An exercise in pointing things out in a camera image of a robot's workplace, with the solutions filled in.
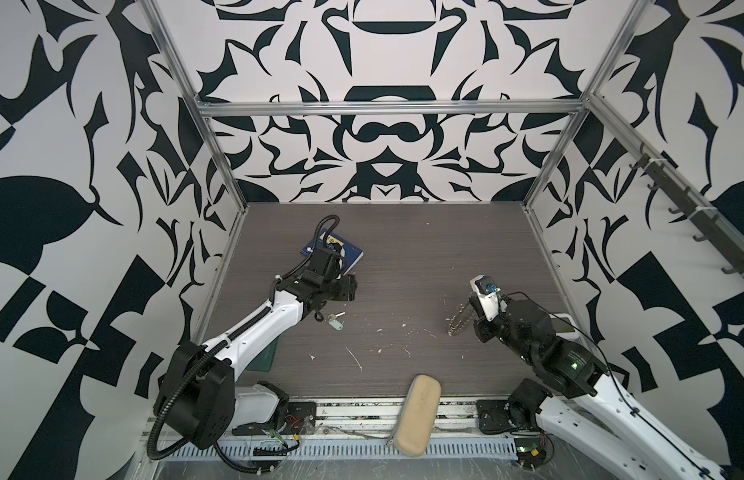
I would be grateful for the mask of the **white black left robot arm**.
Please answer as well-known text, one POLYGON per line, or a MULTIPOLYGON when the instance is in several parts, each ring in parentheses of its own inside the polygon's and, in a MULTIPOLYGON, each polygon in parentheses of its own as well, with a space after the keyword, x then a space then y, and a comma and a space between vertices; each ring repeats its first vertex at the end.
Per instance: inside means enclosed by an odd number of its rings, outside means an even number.
POLYGON ((268 452, 265 461, 242 463, 224 452, 220 440, 241 425, 273 436, 286 427, 288 394, 262 381, 238 396, 236 383, 261 352, 308 315, 322 322, 327 303, 354 300, 358 282, 345 271, 342 246, 329 240, 339 223, 336 214, 319 221, 308 256, 276 276, 267 299, 247 317, 201 344, 185 341, 177 347, 153 407, 155 420, 146 441, 149 459, 163 460, 191 444, 213 449, 234 471, 262 476, 299 448, 295 439, 268 452))

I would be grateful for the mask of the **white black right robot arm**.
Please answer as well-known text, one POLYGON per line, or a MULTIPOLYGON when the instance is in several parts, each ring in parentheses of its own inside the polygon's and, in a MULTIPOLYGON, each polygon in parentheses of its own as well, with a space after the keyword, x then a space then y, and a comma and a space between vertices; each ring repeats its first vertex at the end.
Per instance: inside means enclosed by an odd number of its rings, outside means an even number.
POLYGON ((707 458, 642 406, 587 347, 561 337, 557 315, 493 285, 477 287, 468 308, 483 343, 493 339, 532 368, 501 403, 479 403, 485 434, 553 435, 619 479, 744 479, 707 458))

